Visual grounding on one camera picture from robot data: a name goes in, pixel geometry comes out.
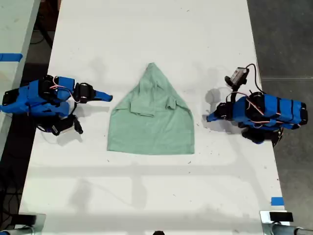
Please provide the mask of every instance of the concrete floor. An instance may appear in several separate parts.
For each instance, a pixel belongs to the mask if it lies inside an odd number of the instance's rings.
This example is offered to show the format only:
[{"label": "concrete floor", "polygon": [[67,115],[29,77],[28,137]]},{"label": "concrete floor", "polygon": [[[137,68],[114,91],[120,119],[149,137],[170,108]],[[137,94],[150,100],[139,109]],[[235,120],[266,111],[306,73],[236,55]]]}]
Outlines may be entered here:
[{"label": "concrete floor", "polygon": [[[298,99],[313,110],[313,0],[248,0],[265,92]],[[32,42],[41,39],[33,33]],[[30,45],[27,63],[48,64],[47,43]],[[285,206],[296,226],[313,228],[313,126],[286,131],[275,147]]]}]

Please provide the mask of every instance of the white table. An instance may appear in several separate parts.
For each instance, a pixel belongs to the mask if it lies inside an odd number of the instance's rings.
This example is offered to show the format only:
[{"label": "white table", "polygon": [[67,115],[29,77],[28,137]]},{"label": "white table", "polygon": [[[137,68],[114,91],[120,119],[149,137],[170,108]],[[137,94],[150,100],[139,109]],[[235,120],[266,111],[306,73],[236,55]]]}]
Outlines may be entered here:
[{"label": "white table", "polygon": [[[0,53],[21,53],[18,62],[0,62],[0,104],[6,91],[18,88],[40,0],[0,1]],[[0,158],[11,118],[0,112]]]},{"label": "white table", "polygon": [[[149,62],[192,110],[194,155],[106,151],[110,112]],[[249,63],[245,0],[64,0],[48,72],[113,101],[79,105],[81,136],[36,132],[20,212],[45,213],[44,234],[262,234],[259,211],[283,209],[270,205],[281,196],[271,143],[202,122],[230,91],[224,76]]]}]

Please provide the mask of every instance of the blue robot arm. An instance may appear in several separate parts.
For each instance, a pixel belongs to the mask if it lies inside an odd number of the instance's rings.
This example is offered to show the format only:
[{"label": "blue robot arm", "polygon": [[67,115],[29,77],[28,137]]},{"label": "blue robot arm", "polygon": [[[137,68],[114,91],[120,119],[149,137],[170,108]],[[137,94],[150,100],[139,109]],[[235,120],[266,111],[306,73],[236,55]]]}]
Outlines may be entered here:
[{"label": "blue robot arm", "polygon": [[230,94],[231,100],[220,103],[216,111],[206,117],[208,122],[219,119],[236,121],[239,127],[247,127],[247,131],[243,132],[245,138],[255,143],[272,140],[273,145],[281,139],[283,128],[293,130],[307,124],[306,104],[300,101],[278,98],[266,94],[259,88],[260,92],[241,97],[236,101],[237,91],[246,83],[248,73],[247,66],[237,68],[231,78],[225,77],[226,83],[233,89]]},{"label": "blue robot arm", "polygon": [[[70,112],[67,100],[75,100]],[[93,100],[110,102],[113,96],[96,91],[87,83],[76,83],[72,78],[45,76],[30,82],[28,86],[5,92],[0,110],[5,113],[28,113],[34,117],[41,130],[54,135],[74,125],[80,134],[83,132],[77,117],[73,115],[77,103]]]}]

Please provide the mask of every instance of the green shirt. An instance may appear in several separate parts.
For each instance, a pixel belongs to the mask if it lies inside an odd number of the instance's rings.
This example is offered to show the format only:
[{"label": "green shirt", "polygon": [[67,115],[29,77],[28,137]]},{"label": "green shirt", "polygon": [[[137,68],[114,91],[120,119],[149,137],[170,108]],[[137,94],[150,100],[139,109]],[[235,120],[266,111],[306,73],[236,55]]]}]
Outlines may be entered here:
[{"label": "green shirt", "polygon": [[135,154],[194,153],[190,109],[150,63],[139,84],[113,109],[108,150]]}]

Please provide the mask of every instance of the blue painter's tape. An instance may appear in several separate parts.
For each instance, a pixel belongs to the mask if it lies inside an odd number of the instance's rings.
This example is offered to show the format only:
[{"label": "blue painter's tape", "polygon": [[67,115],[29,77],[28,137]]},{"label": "blue painter's tape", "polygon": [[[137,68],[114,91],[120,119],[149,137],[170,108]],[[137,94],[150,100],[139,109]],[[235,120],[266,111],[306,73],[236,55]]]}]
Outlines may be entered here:
[{"label": "blue painter's tape", "polygon": [[0,61],[19,62],[23,58],[20,53],[0,53]]},{"label": "blue painter's tape", "polygon": [[272,197],[270,204],[272,206],[283,206],[285,203],[282,197]]}]

